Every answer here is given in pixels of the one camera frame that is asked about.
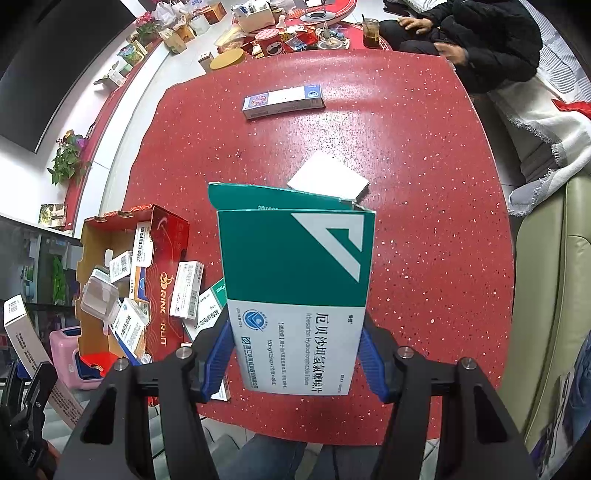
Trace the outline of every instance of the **teal and white medicine box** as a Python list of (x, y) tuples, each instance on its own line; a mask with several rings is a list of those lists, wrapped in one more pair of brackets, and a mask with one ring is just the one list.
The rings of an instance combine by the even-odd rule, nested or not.
[(210, 183), (236, 356), (252, 391), (346, 395), (375, 212), (352, 200)]

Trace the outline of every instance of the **potted plant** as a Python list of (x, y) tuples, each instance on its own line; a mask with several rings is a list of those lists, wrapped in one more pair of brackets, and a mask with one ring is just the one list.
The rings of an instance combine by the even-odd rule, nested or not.
[(80, 153), (88, 140), (82, 135), (76, 135), (73, 130), (68, 130), (56, 143), (59, 146), (53, 159), (53, 168), (47, 170), (51, 173), (51, 183), (57, 185), (70, 180), (77, 171), (81, 170)]
[(158, 38), (156, 23), (150, 12), (146, 12), (141, 17), (135, 19), (135, 29), (138, 33), (139, 42), (144, 47)]

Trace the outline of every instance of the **red table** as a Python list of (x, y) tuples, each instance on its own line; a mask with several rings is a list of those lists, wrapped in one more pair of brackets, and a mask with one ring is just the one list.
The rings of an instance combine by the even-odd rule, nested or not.
[[(350, 40), (351, 45), (349, 46), (349, 48), (361, 48), (362, 50), (371, 50), (363, 44), (363, 28), (360, 25), (353, 25), (350, 23), (343, 22), (340, 23), (338, 27), (340, 27), (339, 31), (344, 33), (345, 37), (347, 37)], [(380, 48), (382, 48), (382, 50), (392, 51), (392, 47), (382, 37), (379, 38), (379, 46)]]
[[(244, 97), (321, 83), (323, 111), (247, 122)], [(399, 52), (302, 52), (249, 61), (169, 88), (131, 170), (124, 208), (158, 203), (190, 221), (188, 259), (203, 288), (222, 276), (210, 181), (285, 187), (315, 151), (370, 180), (377, 211), (368, 309), (430, 359), (475, 357), (494, 385), (511, 320), (513, 259), (501, 185), (472, 104), (441, 57)], [(391, 407), (359, 365), (349, 395), (302, 397), (244, 390), (200, 412), (255, 432), (338, 445), (381, 443)], [(430, 438), (439, 434), (432, 409)]]
[[(324, 8), (327, 12), (332, 12), (335, 14), (335, 17), (332, 20), (327, 22), (328, 25), (332, 25), (337, 23), (338, 21), (347, 17), (353, 10), (355, 10), (355, 6), (357, 5), (357, 0), (336, 0), (332, 5), (326, 5)], [(317, 23), (324, 24), (324, 22), (302, 22), (300, 17), (306, 13), (315, 12), (318, 10), (322, 10), (322, 7), (313, 7), (313, 8), (306, 8), (298, 9), (292, 12), (291, 15), (288, 15), (288, 18), (285, 19), (285, 24), (288, 27), (293, 27), (295, 25), (314, 25)]]

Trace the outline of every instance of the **black jacket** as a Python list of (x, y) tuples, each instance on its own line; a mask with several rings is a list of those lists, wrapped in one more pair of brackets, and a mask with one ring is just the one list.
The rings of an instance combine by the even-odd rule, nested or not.
[(540, 29), (518, 0), (448, 0), (419, 15), (468, 52), (468, 65), (489, 86), (524, 82), (540, 62)]

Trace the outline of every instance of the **blue logo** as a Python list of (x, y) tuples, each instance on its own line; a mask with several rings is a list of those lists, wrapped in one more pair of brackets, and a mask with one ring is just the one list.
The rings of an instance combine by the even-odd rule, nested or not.
[(242, 316), (244, 323), (253, 330), (263, 331), (267, 326), (267, 317), (259, 310), (247, 310)]
[(317, 98), (321, 96), (320, 85), (304, 85), (304, 95), (306, 98)]

